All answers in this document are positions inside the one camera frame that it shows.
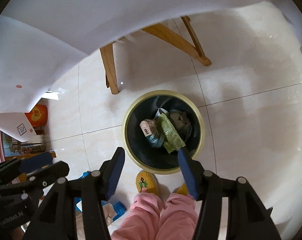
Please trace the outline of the green yellow snack bag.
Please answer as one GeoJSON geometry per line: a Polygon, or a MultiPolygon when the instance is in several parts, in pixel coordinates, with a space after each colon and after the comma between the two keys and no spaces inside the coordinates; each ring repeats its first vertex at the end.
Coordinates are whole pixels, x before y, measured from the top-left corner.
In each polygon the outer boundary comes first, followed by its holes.
{"type": "Polygon", "coordinates": [[[185,142],[181,139],[173,124],[165,114],[161,114],[156,123],[160,132],[165,136],[163,147],[169,154],[186,146],[185,142]]]}

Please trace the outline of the blue white snack bag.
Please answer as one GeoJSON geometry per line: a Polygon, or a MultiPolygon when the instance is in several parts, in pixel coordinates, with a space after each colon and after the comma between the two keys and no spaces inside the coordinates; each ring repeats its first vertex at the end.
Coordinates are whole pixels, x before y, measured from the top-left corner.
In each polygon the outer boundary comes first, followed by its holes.
{"type": "Polygon", "coordinates": [[[161,116],[161,114],[168,115],[169,112],[166,111],[164,108],[159,108],[155,114],[154,119],[152,119],[152,126],[155,131],[147,136],[147,139],[149,143],[151,144],[152,147],[159,148],[163,145],[165,141],[165,136],[160,132],[158,125],[157,125],[157,120],[161,116]]]}

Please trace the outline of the checkered paper cup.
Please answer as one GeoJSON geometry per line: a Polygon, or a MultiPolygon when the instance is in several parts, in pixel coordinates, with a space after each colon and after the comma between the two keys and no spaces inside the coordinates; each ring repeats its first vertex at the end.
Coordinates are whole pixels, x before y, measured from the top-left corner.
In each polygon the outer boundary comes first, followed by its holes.
{"type": "Polygon", "coordinates": [[[151,135],[156,136],[158,133],[154,120],[145,119],[139,124],[139,126],[145,137],[151,135]]]}

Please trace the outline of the round yellow-rimmed trash bin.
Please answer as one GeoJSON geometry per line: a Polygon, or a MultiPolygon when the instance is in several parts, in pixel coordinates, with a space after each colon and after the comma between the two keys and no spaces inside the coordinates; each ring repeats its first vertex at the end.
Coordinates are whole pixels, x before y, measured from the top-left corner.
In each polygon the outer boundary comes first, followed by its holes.
{"type": "Polygon", "coordinates": [[[137,98],[123,121],[126,152],[141,169],[155,174],[179,172],[178,151],[195,158],[205,143],[204,120],[191,100],[171,90],[137,98]]]}

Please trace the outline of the pink trousers legs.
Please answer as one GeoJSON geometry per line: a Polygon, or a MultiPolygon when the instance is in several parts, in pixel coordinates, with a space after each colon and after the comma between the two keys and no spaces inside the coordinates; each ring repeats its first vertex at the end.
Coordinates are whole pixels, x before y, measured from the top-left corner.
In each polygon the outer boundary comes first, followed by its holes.
{"type": "Polygon", "coordinates": [[[192,239],[197,221],[192,197],[172,193],[163,202],[159,196],[143,192],[135,196],[111,239],[192,239]]]}

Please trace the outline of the wooden table leg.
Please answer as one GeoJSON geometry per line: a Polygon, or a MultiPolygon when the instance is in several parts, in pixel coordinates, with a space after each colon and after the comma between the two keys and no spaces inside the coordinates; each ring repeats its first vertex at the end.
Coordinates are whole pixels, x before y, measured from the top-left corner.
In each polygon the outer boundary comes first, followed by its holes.
{"type": "Polygon", "coordinates": [[[184,23],[193,44],[185,40],[183,37],[166,27],[161,23],[157,23],[148,27],[143,28],[142,30],[148,34],[151,34],[155,37],[160,38],[163,41],[171,44],[172,46],[178,48],[184,53],[190,55],[192,58],[199,61],[204,66],[210,66],[212,62],[205,55],[204,50],[199,42],[199,39],[191,26],[191,19],[188,16],[181,16],[182,22],[184,23]]]}
{"type": "Polygon", "coordinates": [[[106,86],[111,90],[113,95],[118,94],[119,90],[114,64],[113,43],[110,43],[99,50],[105,69],[106,86]]]}

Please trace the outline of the cartoon printed tablecloth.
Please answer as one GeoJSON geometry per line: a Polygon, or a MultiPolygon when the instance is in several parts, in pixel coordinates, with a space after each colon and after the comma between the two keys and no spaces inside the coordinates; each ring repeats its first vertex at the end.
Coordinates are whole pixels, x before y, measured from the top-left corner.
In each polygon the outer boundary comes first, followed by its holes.
{"type": "MultiPolygon", "coordinates": [[[[25,114],[76,63],[169,18],[263,0],[0,0],[0,130],[26,141],[25,114]]],[[[270,0],[302,27],[302,0],[270,0]]]]}

